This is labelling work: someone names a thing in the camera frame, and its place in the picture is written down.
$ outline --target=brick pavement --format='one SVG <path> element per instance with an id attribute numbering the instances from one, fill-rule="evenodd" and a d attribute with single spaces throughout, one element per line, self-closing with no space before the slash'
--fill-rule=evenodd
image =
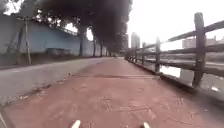
<path id="1" fill-rule="evenodd" d="M 86 68 L 5 108 L 16 128 L 223 128 L 222 114 L 123 59 Z"/>

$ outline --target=wall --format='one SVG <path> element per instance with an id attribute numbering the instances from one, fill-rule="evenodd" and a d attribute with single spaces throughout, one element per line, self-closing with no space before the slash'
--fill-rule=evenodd
<path id="1" fill-rule="evenodd" d="M 0 105 L 38 88 L 65 80 L 89 66 L 110 58 L 90 58 L 0 71 Z"/>
<path id="2" fill-rule="evenodd" d="M 11 64 L 13 57 L 3 55 L 11 40 L 17 42 L 18 31 L 22 21 L 15 17 L 0 15 L 0 65 Z M 28 40 L 31 53 L 44 53 L 47 48 L 60 48 L 69 50 L 72 55 L 79 54 L 80 41 L 77 36 L 53 29 L 37 22 L 28 23 Z M 22 39 L 21 52 L 26 52 L 25 36 Z M 87 38 L 83 44 L 83 55 L 93 55 L 93 43 Z M 96 55 L 100 55 L 100 46 L 96 48 Z"/>

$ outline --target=paved walkway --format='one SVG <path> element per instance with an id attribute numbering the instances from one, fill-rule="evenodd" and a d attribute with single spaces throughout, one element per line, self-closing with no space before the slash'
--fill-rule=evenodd
<path id="1" fill-rule="evenodd" d="M 16 128 L 223 128 L 223 116 L 123 59 L 96 64 L 6 107 Z"/>

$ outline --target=tree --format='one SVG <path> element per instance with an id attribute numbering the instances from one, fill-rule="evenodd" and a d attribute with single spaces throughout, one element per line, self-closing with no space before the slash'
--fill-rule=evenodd
<path id="1" fill-rule="evenodd" d="M 122 48 L 131 0 L 26 0 L 26 3 L 35 6 L 33 17 L 38 10 L 42 11 L 42 22 L 55 26 L 60 19 L 60 27 L 64 27 L 68 21 L 72 22 L 78 28 L 81 42 L 79 55 L 82 55 L 82 43 L 88 27 L 92 28 L 98 41 L 111 51 Z"/>

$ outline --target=wooden fence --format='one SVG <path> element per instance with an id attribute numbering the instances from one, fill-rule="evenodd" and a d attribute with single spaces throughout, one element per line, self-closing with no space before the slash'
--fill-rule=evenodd
<path id="1" fill-rule="evenodd" d="M 160 42 L 159 39 L 157 39 L 155 44 L 147 45 L 144 46 L 143 48 L 130 49 L 129 51 L 127 51 L 125 59 L 132 61 L 134 63 L 141 61 L 141 65 L 144 65 L 145 62 L 153 63 L 155 64 L 156 73 L 159 73 L 160 65 L 192 70 L 194 71 L 194 78 L 192 81 L 192 86 L 194 88 L 200 86 L 200 82 L 204 73 L 224 77 L 224 70 L 205 66 L 206 53 L 224 52 L 224 44 L 215 44 L 206 46 L 206 32 L 211 32 L 214 30 L 224 28 L 224 21 L 220 21 L 205 27 L 202 13 L 196 13 L 194 15 L 194 21 L 195 21 L 194 31 L 172 37 L 165 42 Z M 186 49 L 169 50 L 169 51 L 160 50 L 160 45 L 163 43 L 173 42 L 192 36 L 196 37 L 195 48 L 186 48 Z M 155 50 L 149 51 L 147 50 L 149 48 L 155 48 Z M 184 62 L 176 63 L 176 62 L 162 61 L 160 59 L 161 55 L 165 54 L 195 54 L 196 55 L 195 64 L 188 64 Z M 155 56 L 155 59 L 154 60 L 145 59 L 146 56 Z"/>

